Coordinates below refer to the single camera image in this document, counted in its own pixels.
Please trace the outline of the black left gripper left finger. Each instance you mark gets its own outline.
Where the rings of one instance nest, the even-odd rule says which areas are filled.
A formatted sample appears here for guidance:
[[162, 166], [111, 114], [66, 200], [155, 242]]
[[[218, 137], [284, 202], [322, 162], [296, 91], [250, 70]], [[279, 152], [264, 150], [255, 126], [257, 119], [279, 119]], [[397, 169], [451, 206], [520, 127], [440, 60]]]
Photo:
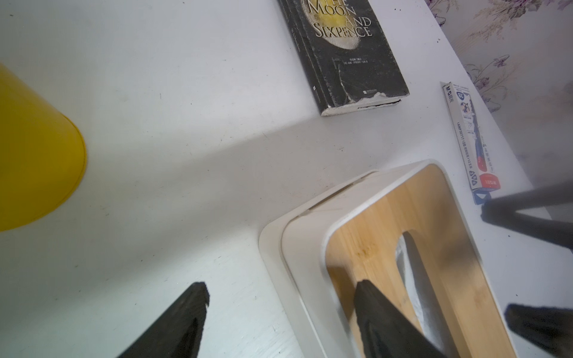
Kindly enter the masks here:
[[210, 295], [193, 283], [121, 357], [197, 357]]

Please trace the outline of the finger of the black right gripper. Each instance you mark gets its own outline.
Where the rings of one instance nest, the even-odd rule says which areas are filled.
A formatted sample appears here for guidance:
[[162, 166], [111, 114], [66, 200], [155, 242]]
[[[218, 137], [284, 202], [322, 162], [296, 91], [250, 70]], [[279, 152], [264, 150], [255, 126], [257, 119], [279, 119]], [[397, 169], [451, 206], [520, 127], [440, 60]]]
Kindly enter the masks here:
[[572, 309], [509, 304], [508, 328], [553, 357], [572, 357]]
[[546, 243], [570, 249], [572, 223], [543, 219], [524, 213], [525, 210], [572, 203], [570, 180], [543, 188], [493, 198], [482, 205], [484, 222], [533, 237]]

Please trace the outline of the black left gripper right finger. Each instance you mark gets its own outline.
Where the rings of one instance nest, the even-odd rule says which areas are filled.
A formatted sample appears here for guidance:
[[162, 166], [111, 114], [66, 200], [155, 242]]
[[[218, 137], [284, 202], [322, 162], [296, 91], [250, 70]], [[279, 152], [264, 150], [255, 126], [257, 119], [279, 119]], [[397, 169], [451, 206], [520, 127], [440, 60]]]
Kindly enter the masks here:
[[366, 357], [443, 357], [370, 280], [355, 289], [354, 306]]

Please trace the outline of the toothpaste tube box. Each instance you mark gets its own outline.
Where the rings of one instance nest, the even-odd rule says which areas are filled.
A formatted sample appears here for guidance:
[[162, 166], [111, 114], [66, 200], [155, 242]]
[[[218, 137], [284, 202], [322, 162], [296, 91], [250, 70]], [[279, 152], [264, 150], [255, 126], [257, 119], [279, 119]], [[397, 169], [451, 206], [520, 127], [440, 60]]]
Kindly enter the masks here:
[[480, 126], [469, 89], [452, 82], [442, 84], [443, 92], [458, 139], [469, 187], [474, 203], [482, 205], [501, 189], [493, 171], [488, 148], [480, 133]]

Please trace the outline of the white bamboo tissue box lid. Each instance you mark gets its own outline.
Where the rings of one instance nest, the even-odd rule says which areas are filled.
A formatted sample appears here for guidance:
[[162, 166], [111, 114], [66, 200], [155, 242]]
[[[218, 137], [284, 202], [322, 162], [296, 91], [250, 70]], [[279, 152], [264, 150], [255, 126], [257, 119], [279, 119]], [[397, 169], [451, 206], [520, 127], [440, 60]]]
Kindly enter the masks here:
[[358, 283], [371, 282], [448, 357], [514, 357], [449, 180], [434, 162], [370, 172], [281, 235], [289, 316], [306, 357], [364, 357]]

